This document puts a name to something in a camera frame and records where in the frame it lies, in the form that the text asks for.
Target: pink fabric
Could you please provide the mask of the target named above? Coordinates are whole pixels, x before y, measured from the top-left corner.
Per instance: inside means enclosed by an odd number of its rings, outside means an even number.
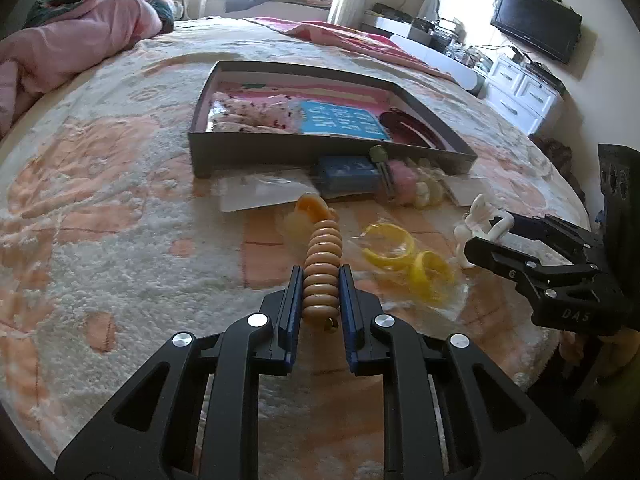
[[[81,18],[0,41],[0,138],[43,94],[161,28],[145,0],[103,0]]]
[[[55,22],[64,22],[65,20],[75,20],[76,18],[80,18],[84,16],[86,13],[95,9],[98,4],[103,0],[82,0],[80,5],[78,5],[75,9],[70,10],[69,12],[65,12],[64,14],[60,14],[59,16],[54,16],[50,20],[47,20],[43,25],[49,25],[49,23]]]
[[[344,50],[371,56],[380,61],[419,70],[455,82],[451,74],[427,65],[399,48],[393,41],[377,34],[367,34],[352,28],[327,22],[290,22],[278,18],[245,18],[248,22],[315,44],[339,46]]]

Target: bedspread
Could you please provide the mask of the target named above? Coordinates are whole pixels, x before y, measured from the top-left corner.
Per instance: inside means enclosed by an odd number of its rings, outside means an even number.
[[[389,79],[473,147],[471,174],[488,178],[498,206],[588,227],[577,196],[533,143],[451,82],[246,21],[179,23],[45,96],[0,146],[0,394],[49,466],[173,333],[222,332],[257,310],[295,263],[277,229],[287,208],[222,214],[214,182],[192,177],[186,132],[222,59]],[[447,255],[463,212],[446,202],[424,212],[337,207],[345,236],[383,216]],[[355,270],[386,310],[434,336],[463,330],[521,386],[558,341],[530,323],[513,283],[482,269],[471,273],[455,319],[399,301]],[[292,375],[262,380],[263,478],[381,477],[380,378],[353,377],[342,352],[339,339],[318,343],[303,330]],[[338,356],[339,368],[318,372]]]

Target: television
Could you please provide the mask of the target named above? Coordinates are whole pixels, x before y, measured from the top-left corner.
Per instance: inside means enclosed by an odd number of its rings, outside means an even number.
[[[553,0],[497,0],[491,24],[542,54],[569,63],[582,16]]]

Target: yellow bracelet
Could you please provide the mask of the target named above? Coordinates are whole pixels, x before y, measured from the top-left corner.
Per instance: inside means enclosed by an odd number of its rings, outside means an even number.
[[[440,285],[452,285],[455,278],[449,264],[438,254],[432,251],[419,253],[409,269],[409,287],[412,292],[423,300],[442,301],[446,298],[439,287]]]
[[[362,255],[372,265],[380,269],[403,270],[409,267],[415,257],[415,240],[408,231],[395,224],[372,224],[367,227],[364,234],[379,234],[398,245],[404,245],[404,253],[399,256],[382,256],[371,249],[363,249]]]

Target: gray tray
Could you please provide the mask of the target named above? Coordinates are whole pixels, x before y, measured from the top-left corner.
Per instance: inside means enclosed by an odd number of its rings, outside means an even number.
[[[219,91],[220,85],[233,74],[243,73],[242,78],[251,84],[266,84],[276,78],[282,84],[290,77],[290,83],[316,80],[339,82],[352,92],[358,86],[382,89],[399,98],[405,111],[427,124],[448,145],[448,150],[426,146],[400,144],[390,140],[361,139],[357,137],[256,133],[256,132],[207,132],[209,97]],[[370,76],[299,64],[263,61],[219,61],[209,74],[200,93],[191,121],[189,146],[191,165],[197,178],[210,178],[213,170],[247,166],[252,164],[286,164],[310,166],[323,155],[365,155],[372,146],[381,144],[390,158],[426,158],[447,174],[466,173],[477,155],[449,126],[418,99],[395,83]]]

